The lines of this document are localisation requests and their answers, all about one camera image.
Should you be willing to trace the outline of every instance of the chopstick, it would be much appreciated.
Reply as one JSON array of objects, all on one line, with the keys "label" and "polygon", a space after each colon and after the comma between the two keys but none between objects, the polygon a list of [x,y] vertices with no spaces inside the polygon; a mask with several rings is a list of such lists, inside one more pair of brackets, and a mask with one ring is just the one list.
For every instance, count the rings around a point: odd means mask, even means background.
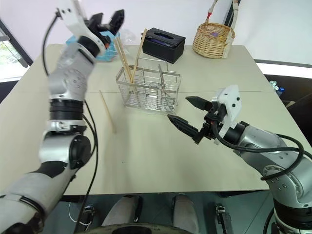
[{"label": "chopstick", "polygon": [[114,43],[115,43],[115,48],[117,49],[117,52],[119,54],[123,69],[125,70],[125,73],[127,74],[128,78],[129,78],[129,82],[130,82],[131,73],[130,73],[130,69],[128,66],[127,58],[126,58],[125,53],[124,53],[123,48],[122,48],[120,38],[115,38]]},{"label": "chopstick", "polygon": [[101,95],[101,98],[102,98],[102,101],[103,101],[105,110],[106,110],[107,115],[108,115],[108,118],[109,118],[109,122],[110,122],[111,127],[112,127],[112,131],[113,131],[113,133],[116,133],[116,128],[115,128],[115,125],[114,125],[112,116],[111,116],[111,114],[110,114],[110,112],[109,112],[108,106],[107,106],[107,104],[106,104],[106,101],[105,101],[105,99],[104,99],[104,96],[103,96],[101,90],[99,90],[98,92],[99,92],[99,94]]},{"label": "chopstick", "polygon": [[144,29],[144,33],[143,33],[143,36],[142,36],[141,44],[140,44],[140,46],[138,48],[135,65],[133,67],[133,72],[132,72],[132,75],[131,75],[131,78],[130,78],[130,83],[133,83],[133,78],[134,78],[136,70],[137,70],[137,59],[138,59],[138,57],[141,54],[141,50],[142,50],[142,47],[143,47],[143,43],[144,43],[144,39],[145,39],[145,36],[146,36],[146,32],[147,32],[147,29]]}]

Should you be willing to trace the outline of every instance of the bottle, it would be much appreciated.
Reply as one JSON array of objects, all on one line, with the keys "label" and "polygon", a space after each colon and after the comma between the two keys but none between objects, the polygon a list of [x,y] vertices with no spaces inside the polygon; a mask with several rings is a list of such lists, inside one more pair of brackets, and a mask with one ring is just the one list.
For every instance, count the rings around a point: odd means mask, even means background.
[{"label": "bottle", "polygon": [[276,93],[280,97],[284,91],[285,91],[285,89],[283,87],[279,87],[278,90],[276,91]]},{"label": "bottle", "polygon": [[278,86],[276,85],[277,82],[276,82],[275,80],[271,80],[269,83],[270,83],[270,85],[273,87],[273,89],[274,89],[275,91],[278,90]]}]

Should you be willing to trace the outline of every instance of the window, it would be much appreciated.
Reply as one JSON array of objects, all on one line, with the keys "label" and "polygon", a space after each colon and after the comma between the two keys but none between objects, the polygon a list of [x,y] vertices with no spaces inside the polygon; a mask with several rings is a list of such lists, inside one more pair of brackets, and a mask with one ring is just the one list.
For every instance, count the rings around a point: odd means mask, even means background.
[{"label": "window", "polygon": [[0,21],[0,82],[19,80],[28,70],[29,62],[32,60]]}]

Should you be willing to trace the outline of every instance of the black cable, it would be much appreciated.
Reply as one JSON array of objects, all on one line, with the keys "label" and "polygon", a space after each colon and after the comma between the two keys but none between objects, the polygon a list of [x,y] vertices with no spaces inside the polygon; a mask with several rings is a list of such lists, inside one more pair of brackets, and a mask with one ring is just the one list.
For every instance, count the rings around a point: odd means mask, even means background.
[{"label": "black cable", "polygon": [[296,140],[296,139],[294,139],[294,138],[292,138],[290,136],[285,136],[285,135],[282,135],[282,134],[277,134],[277,135],[280,138],[288,139],[288,140],[291,140],[293,143],[295,143],[298,146],[298,148],[299,148],[298,156],[297,156],[296,160],[292,163],[292,165],[290,165],[288,168],[284,169],[281,172],[275,173],[273,175],[263,176],[261,178],[261,180],[268,180],[268,179],[273,179],[275,177],[283,176],[283,175],[291,172],[296,166],[299,165],[300,161],[303,159],[304,149],[303,149],[302,144],[298,140]]},{"label": "black cable", "polygon": [[[87,110],[89,112],[89,115],[91,117],[91,120],[92,120],[92,123],[93,123],[93,126],[94,126],[94,131],[92,133],[94,134],[93,137],[94,137],[94,144],[95,144],[95,149],[96,149],[96,165],[95,165],[94,173],[93,173],[93,176],[92,176],[92,180],[90,182],[89,188],[87,190],[87,193],[86,193],[86,195],[84,197],[84,200],[82,202],[82,205],[81,205],[81,209],[80,209],[80,212],[79,212],[79,215],[78,215],[78,218],[77,218],[77,223],[75,225],[74,233],[77,232],[77,229],[78,229],[78,226],[79,226],[79,222],[81,220],[81,216],[82,216],[82,213],[83,213],[83,208],[84,208],[84,206],[86,204],[86,201],[88,199],[91,187],[93,185],[93,182],[94,182],[94,179],[96,177],[97,170],[98,170],[98,133],[97,133],[97,128],[96,128],[96,123],[95,123],[95,121],[93,119],[93,116],[91,114],[91,111],[90,111],[90,108],[89,108],[89,105],[88,105],[87,101],[85,100],[84,102],[85,102],[85,104],[87,106]],[[92,129],[91,124],[90,124],[89,121],[87,121],[87,124],[89,125],[90,129]]]},{"label": "black cable", "polygon": [[44,71],[45,71],[47,76],[49,75],[49,73],[48,73],[48,70],[47,70],[46,63],[45,63],[45,45],[47,43],[47,39],[48,39],[49,33],[50,33],[53,25],[57,21],[58,17],[59,17],[58,12],[56,12],[53,20],[51,21],[51,23],[50,23],[50,25],[48,27],[48,30],[46,31],[46,33],[44,35],[44,39],[43,39],[43,43],[42,43],[42,63],[43,63]]},{"label": "black cable", "polygon": [[263,227],[263,234],[267,234],[268,228],[269,228],[269,224],[270,224],[270,220],[271,220],[273,214],[274,214],[274,208],[272,208],[272,210],[270,211],[267,219],[265,220],[265,224],[264,224],[264,227]]},{"label": "black cable", "polygon": [[245,151],[245,152],[251,152],[251,153],[268,153],[268,152],[275,152],[275,151],[296,151],[299,152],[297,159],[295,160],[295,162],[293,162],[292,165],[290,165],[288,168],[284,169],[281,172],[275,173],[273,175],[268,175],[268,176],[264,176],[261,178],[261,180],[268,180],[268,179],[272,179],[278,176],[282,176],[285,175],[289,172],[291,172],[299,163],[300,161],[303,159],[303,154],[304,154],[304,148],[302,146],[302,144],[297,141],[296,139],[290,137],[290,136],[285,136],[285,135],[278,135],[281,138],[286,138],[288,140],[293,141],[295,144],[298,145],[298,148],[295,147],[275,147],[275,148],[262,148],[262,149],[254,149],[254,148],[248,148],[248,147],[242,147],[242,146],[237,146],[237,145],[233,145],[229,142],[227,142],[225,139],[223,139],[218,130],[217,130],[217,123],[213,122],[212,123],[212,129],[213,129],[213,133],[214,136],[225,146],[234,149],[234,150],[238,150],[238,151]]},{"label": "black cable", "polygon": [[310,154],[309,152],[304,151],[304,155],[309,157],[312,160],[312,154]]},{"label": "black cable", "polygon": [[[87,119],[87,117],[86,117],[85,115],[82,115],[82,118],[87,122],[87,125],[88,125],[88,127],[90,128],[90,130],[91,130],[91,132],[92,132],[93,139],[95,139],[94,136],[95,136],[96,134],[95,134],[95,131],[93,130],[93,127],[92,127],[90,121]],[[93,148],[92,148],[92,151],[91,151],[91,153],[90,153],[91,156],[93,155],[93,153],[94,153],[94,151],[95,151],[95,148],[96,148],[96,142],[95,142],[95,140],[94,140]]]}]

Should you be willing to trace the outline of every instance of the white wall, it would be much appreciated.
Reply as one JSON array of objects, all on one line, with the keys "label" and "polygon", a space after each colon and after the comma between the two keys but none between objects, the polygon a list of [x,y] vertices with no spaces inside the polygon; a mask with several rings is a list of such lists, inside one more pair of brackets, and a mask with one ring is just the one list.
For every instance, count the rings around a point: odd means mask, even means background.
[{"label": "white wall", "polygon": [[254,59],[312,64],[312,0],[241,0],[235,34]]},{"label": "white wall", "polygon": [[[186,37],[192,44],[197,27],[206,19],[213,0],[84,0],[87,16],[103,12],[108,22],[115,10],[125,9],[123,30],[135,35],[139,44],[144,28],[159,28]],[[219,0],[211,21],[222,23],[231,0]],[[40,54],[44,33],[56,10],[56,0],[0,0],[0,18],[32,59]],[[70,32],[58,20],[49,43],[64,43]]]}]

